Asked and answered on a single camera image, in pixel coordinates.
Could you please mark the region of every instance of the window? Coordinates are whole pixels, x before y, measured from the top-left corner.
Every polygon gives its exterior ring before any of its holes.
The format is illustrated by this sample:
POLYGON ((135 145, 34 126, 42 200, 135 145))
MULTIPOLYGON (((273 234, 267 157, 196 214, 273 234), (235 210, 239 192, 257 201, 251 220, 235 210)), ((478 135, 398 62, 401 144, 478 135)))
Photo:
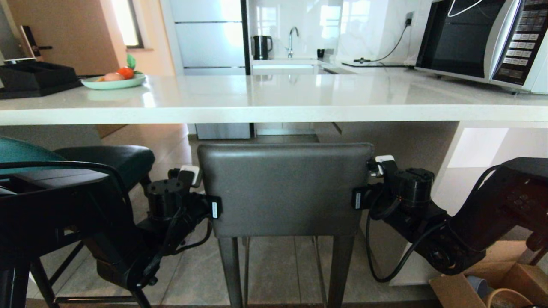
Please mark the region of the window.
POLYGON ((133 0, 111 0, 118 28, 127 48, 143 48, 133 0))

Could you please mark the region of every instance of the door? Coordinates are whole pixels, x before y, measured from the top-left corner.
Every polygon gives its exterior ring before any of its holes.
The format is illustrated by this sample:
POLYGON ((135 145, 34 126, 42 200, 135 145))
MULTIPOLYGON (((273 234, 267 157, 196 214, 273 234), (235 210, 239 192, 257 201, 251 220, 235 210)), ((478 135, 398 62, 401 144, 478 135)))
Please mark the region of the door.
POLYGON ((40 50, 43 61, 74 67, 78 75, 118 68, 100 1, 5 1, 18 29, 29 26, 38 46, 52 47, 40 50))

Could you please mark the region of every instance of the kitchen backsplash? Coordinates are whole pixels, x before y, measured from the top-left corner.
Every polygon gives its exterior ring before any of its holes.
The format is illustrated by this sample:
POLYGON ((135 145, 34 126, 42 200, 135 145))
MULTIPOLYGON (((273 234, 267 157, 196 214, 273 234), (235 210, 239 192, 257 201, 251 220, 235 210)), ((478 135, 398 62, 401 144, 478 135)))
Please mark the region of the kitchen backsplash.
POLYGON ((343 0, 249 0, 249 34, 272 36, 270 58, 287 58, 289 30, 293 58, 316 58, 318 48, 335 49, 343 0))
POLYGON ((315 58, 334 49, 338 60, 378 59, 396 45, 406 14, 414 12, 398 48, 386 61, 414 64, 432 0, 249 0, 250 35, 269 35, 270 58, 287 58, 289 30, 293 58, 315 58))

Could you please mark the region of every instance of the microwave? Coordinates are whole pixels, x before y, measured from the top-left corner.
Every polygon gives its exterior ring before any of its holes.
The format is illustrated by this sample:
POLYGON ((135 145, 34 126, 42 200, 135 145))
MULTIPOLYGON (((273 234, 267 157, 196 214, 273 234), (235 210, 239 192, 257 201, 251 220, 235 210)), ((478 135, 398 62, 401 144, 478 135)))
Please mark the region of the microwave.
POLYGON ((548 0, 438 0, 415 68, 548 94, 548 0))

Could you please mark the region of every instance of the gray chair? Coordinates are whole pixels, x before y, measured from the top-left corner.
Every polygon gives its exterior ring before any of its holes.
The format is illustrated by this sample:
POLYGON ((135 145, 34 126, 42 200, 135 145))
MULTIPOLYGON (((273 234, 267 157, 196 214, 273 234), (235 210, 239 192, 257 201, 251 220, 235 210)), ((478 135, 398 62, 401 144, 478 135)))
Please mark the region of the gray chair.
POLYGON ((367 183, 372 155, 366 143, 198 148, 205 191, 221 198, 213 229, 232 307, 247 301, 237 238, 253 236, 333 236, 328 307, 341 306, 361 217, 352 208, 352 189, 367 183))

